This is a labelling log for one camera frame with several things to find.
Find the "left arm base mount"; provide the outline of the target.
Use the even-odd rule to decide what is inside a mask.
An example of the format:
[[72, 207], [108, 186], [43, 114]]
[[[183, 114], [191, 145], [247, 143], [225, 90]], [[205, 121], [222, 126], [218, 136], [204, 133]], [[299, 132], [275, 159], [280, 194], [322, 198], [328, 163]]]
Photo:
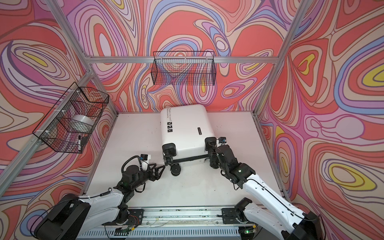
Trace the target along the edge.
[[128, 209], [119, 213], [116, 220], [104, 223], [103, 226], [128, 226], [138, 227], [142, 224], [144, 217], [143, 209]]

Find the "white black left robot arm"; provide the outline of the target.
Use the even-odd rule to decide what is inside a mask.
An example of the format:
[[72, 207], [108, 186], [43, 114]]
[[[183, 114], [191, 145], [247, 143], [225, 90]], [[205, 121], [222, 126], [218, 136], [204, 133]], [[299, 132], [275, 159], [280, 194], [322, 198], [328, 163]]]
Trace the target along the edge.
[[38, 223], [33, 234], [38, 240], [74, 240], [105, 223], [124, 225], [130, 217], [127, 203], [145, 187], [147, 181], [161, 178], [165, 166], [150, 164], [146, 170], [137, 165], [123, 168], [117, 185], [96, 196], [63, 197]]

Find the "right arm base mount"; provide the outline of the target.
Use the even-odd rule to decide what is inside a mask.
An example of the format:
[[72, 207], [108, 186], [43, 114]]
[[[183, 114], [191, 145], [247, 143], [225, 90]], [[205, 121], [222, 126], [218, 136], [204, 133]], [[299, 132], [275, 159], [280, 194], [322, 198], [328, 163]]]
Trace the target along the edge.
[[217, 217], [221, 218], [226, 225], [251, 223], [244, 213], [237, 208], [222, 208], [221, 213]]

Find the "black white suitcase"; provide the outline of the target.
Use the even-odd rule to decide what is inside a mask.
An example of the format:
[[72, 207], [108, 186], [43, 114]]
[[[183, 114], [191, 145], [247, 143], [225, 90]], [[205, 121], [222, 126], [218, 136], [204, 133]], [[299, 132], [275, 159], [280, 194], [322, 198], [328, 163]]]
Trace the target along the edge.
[[208, 113], [203, 105], [163, 109], [160, 113], [162, 152], [165, 166], [173, 176], [180, 175], [182, 166], [210, 161], [218, 167], [211, 144], [216, 144]]

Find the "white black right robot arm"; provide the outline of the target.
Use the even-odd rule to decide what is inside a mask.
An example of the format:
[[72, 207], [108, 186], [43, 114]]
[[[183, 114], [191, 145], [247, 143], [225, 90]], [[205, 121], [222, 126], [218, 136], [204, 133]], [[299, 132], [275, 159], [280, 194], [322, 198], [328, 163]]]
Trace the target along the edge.
[[260, 208], [249, 198], [243, 198], [235, 207], [239, 223], [252, 222], [280, 240], [324, 240], [320, 216], [305, 213], [271, 189], [262, 178], [245, 163], [238, 162], [228, 145], [212, 146], [213, 160], [236, 190], [241, 189], [256, 198]]

